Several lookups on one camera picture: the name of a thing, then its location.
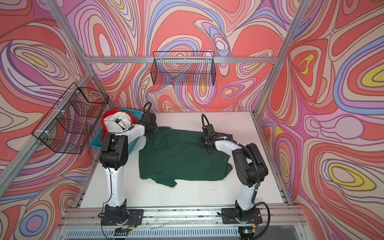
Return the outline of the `teal plastic laundry basket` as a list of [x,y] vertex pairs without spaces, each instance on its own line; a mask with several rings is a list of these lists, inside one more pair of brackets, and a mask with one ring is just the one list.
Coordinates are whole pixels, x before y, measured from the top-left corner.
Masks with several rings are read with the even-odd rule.
[[90,146],[92,148],[101,149],[102,141],[105,133],[122,132],[133,124],[138,123],[142,118],[143,112],[130,109],[110,110],[102,116],[102,128],[92,139]]

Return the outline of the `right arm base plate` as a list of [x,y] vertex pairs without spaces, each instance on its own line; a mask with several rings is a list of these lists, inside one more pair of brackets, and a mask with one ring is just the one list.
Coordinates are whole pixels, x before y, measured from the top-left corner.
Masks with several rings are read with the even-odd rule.
[[247,211],[240,208],[222,208],[218,215],[225,225],[252,224],[257,226],[263,222],[260,209],[256,207]]

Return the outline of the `green t shirt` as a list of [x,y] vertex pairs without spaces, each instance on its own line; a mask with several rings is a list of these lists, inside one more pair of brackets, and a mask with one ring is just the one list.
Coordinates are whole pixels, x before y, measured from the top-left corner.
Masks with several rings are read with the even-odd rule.
[[151,179],[170,188],[176,180],[221,181],[233,167],[230,156],[199,147],[202,132],[160,127],[159,132],[146,138],[139,151],[139,172],[143,180]]

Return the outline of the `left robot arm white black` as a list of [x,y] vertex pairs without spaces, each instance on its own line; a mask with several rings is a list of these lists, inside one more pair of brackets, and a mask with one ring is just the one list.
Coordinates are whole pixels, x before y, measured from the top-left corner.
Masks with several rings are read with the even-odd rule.
[[102,117],[103,133],[99,162],[105,169],[108,199],[100,214],[102,226],[121,226],[128,223],[130,214],[124,195],[124,166],[129,159],[129,145],[142,136],[159,131],[156,115],[142,112],[137,120],[123,110],[111,110]]

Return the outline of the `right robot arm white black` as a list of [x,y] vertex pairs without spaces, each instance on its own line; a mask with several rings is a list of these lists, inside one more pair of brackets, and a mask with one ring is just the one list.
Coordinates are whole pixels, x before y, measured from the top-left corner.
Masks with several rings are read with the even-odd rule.
[[241,182],[241,189],[235,201],[234,213],[227,213],[222,209],[220,216],[224,222],[233,219],[240,224],[262,223],[260,203],[255,203],[255,198],[261,182],[269,174],[268,167],[256,144],[242,145],[224,133],[216,132],[207,116],[202,114],[203,136],[199,140],[199,147],[206,150],[216,150],[232,157],[235,172]]

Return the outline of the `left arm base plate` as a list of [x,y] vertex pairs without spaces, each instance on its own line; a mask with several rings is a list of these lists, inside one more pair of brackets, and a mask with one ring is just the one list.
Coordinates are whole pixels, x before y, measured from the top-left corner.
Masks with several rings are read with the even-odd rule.
[[105,210],[101,225],[104,226],[131,226],[137,227],[142,224],[144,210],[143,209],[128,209],[115,211],[112,209]]

